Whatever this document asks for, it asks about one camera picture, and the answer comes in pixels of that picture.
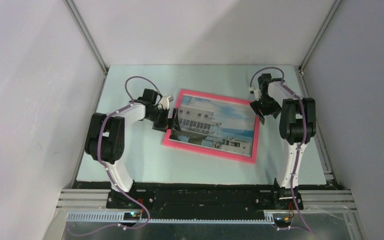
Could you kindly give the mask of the aluminium front rail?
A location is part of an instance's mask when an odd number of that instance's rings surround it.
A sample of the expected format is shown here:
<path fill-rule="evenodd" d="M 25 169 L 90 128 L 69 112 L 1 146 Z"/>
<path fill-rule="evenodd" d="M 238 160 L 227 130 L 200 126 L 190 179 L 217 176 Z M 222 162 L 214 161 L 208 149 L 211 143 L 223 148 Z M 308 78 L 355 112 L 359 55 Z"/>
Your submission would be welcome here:
<path fill-rule="evenodd" d="M 162 198 L 148 199 L 149 215 L 137 207 L 107 208 L 105 189 L 66 189 L 59 196 L 58 211 L 69 221 L 103 223 L 191 223 L 191 224 L 273 224 L 288 209 L 261 207 L 255 198 L 242 203 L 170 203 Z M 301 213 L 355 214 L 357 207 L 349 190 L 303 190 Z"/>

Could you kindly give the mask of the right aluminium corner post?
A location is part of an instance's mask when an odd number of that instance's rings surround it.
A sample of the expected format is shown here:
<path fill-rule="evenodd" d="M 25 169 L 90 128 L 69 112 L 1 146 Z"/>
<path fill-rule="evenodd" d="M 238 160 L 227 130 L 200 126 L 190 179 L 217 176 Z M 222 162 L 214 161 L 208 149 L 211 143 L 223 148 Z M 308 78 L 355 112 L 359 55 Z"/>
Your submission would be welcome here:
<path fill-rule="evenodd" d="M 312 56 L 314 55 L 318 45 L 322 41 L 326 31 L 328 30 L 328 27 L 330 26 L 331 22 L 333 21 L 334 17 L 336 16 L 338 10 L 342 6 L 343 0 L 334 0 L 332 5 L 330 6 L 325 18 L 323 19 L 319 29 L 316 32 L 316 35 L 314 39 L 312 40 L 308 50 L 306 51 L 301 63 L 298 66 L 298 69 L 300 71 L 304 71 L 307 67 L 308 63 L 310 62 Z"/>

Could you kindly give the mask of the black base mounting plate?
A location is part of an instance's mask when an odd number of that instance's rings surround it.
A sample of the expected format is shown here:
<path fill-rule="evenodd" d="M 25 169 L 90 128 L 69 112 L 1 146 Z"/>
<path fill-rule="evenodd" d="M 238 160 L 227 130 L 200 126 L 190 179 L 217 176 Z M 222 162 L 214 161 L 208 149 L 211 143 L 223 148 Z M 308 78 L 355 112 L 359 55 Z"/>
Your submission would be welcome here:
<path fill-rule="evenodd" d="M 289 214 L 296 210 L 302 210 L 299 201 L 302 199 L 301 192 L 304 190 L 337 191 L 338 186 L 333 183 L 323 185 L 301 185 L 298 187 L 298 196 L 294 200 L 275 201 L 272 196 L 273 185 L 211 185 L 211 184 L 186 184 L 186 183 L 136 183 L 127 194 L 122 194 L 110 189 L 107 182 L 80 182 L 75 190 L 108 190 L 109 209 L 118 207 L 137 207 L 141 211 L 150 214 L 148 207 L 150 198 L 162 198 L 169 203 L 243 203 L 251 202 L 252 199 L 260 204 L 262 208 L 273 207 L 276 210 L 288 209 Z"/>

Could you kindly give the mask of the left aluminium corner post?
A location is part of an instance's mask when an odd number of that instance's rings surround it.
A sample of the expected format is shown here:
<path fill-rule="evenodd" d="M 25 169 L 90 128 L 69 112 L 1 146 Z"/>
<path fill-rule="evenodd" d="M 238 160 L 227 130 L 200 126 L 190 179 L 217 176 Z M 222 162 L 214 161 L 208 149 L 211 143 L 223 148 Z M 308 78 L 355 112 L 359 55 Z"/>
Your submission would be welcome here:
<path fill-rule="evenodd" d="M 86 45 L 91 51 L 95 61 L 97 62 L 99 68 L 103 72 L 104 75 L 108 74 L 109 67 L 105 63 L 104 58 L 96 44 L 77 4 L 74 0 L 63 0 L 68 12 L 70 13 L 74 23 L 76 24 L 80 34 L 82 35 Z"/>

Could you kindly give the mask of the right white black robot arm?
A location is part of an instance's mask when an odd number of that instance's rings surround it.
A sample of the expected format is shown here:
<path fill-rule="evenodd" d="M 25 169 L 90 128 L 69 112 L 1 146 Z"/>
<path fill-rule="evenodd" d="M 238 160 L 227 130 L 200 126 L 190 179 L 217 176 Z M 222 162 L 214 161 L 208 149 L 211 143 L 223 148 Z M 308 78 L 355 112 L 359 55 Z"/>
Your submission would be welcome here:
<path fill-rule="evenodd" d="M 257 82 L 258 88 L 249 88 L 255 97 L 250 107 L 262 124 L 266 116 L 279 118 L 279 135 L 284 141 L 284 160 L 270 196 L 275 208 L 284 209 L 298 196 L 302 157 L 317 130 L 316 103 L 313 98 L 293 91 L 282 78 L 273 78 L 269 73 L 263 73 Z"/>

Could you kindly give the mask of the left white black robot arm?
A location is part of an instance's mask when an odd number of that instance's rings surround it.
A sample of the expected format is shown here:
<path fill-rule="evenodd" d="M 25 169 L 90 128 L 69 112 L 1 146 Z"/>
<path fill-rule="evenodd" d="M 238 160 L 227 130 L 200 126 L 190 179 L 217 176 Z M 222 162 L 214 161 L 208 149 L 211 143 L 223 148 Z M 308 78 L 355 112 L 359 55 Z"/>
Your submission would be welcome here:
<path fill-rule="evenodd" d="M 153 130 L 181 131 L 178 109 L 170 109 L 173 100 L 171 95 L 163 96 L 146 88 L 142 96 L 126 106 L 108 114 L 96 112 L 91 116 L 84 151 L 104 167 L 111 188 L 120 192 L 118 201 L 125 208 L 133 208 L 138 202 L 138 194 L 131 190 L 134 180 L 120 161 L 125 151 L 126 129 L 135 122 L 148 120 Z"/>

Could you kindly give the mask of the aluminium corner post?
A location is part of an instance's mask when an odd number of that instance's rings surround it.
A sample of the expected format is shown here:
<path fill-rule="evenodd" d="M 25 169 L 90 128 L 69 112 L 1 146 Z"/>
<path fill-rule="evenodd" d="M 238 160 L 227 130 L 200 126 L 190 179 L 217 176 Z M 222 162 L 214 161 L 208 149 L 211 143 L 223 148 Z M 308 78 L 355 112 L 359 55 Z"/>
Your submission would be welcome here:
<path fill-rule="evenodd" d="M 325 18 L 323 19 L 319 29 L 316 32 L 316 35 L 314 39 L 312 40 L 308 50 L 306 51 L 301 63 L 298 66 L 298 69 L 300 71 L 304 71 L 307 67 L 308 63 L 310 62 L 312 56 L 314 55 L 318 45 L 322 41 L 326 31 L 328 30 L 328 27 L 330 26 L 331 22 L 333 21 L 334 17 L 336 16 L 338 10 L 342 6 L 343 0 L 334 0 L 332 5 L 330 6 Z"/>
<path fill-rule="evenodd" d="M 105 63 L 104 58 L 96 44 L 77 4 L 74 0 L 63 0 L 68 12 L 70 13 L 74 23 L 76 24 L 80 34 L 82 35 L 86 45 L 91 51 L 95 61 L 97 62 L 99 68 L 103 72 L 104 75 L 108 74 L 109 67 Z"/>

